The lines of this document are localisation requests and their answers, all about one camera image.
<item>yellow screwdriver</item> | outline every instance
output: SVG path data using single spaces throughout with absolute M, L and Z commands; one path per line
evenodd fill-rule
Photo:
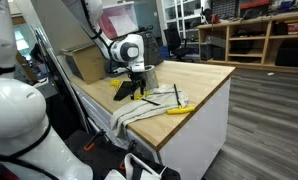
M 179 101 L 179 96 L 178 96 L 178 91 L 177 91 L 177 87 L 176 84 L 174 84 L 174 88 L 175 88 L 175 94 L 177 97 L 177 103 L 178 103 L 178 109 L 170 109 L 167 111 L 167 114 L 172 115 L 172 114 L 184 114 L 184 113 L 188 113 L 188 112 L 192 112 L 195 110 L 195 107 L 186 107 L 186 108 L 182 108 L 180 101 Z

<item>office chair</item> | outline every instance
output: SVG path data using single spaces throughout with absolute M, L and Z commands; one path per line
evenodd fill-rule
M 178 60 L 181 60 L 182 57 L 193 51 L 192 48 L 187 48 L 187 39 L 183 39 L 185 42 L 185 46 L 180 47 L 181 39 L 177 28 L 169 28 L 163 31 L 167 40 L 169 53 L 171 52 L 171 54 L 176 56 Z

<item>wooden floor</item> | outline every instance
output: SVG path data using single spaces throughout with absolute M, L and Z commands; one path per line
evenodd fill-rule
M 227 140 L 204 178 L 298 179 L 298 75 L 238 69 Z

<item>white towel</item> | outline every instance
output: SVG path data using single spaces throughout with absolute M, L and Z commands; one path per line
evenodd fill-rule
M 186 107 L 189 101 L 188 96 L 181 89 L 177 89 L 177 91 L 181 106 Z M 162 85 L 151 90 L 149 97 L 146 99 L 160 105 L 155 106 L 149 102 L 137 100 L 122 106 L 113 113 L 110 124 L 111 130 L 117 137 L 125 139 L 125 127 L 131 122 L 164 114 L 169 109 L 178 108 L 173 85 Z

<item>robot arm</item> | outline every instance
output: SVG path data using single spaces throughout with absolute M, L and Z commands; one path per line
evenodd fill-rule
M 62 0 L 62 2 L 76 17 L 90 39 L 97 44 L 106 59 L 128 63 L 124 71 L 143 72 L 145 70 L 144 45 L 141 36 L 130 34 L 122 41 L 111 41 L 102 33 L 98 25 L 103 12 L 101 0 Z

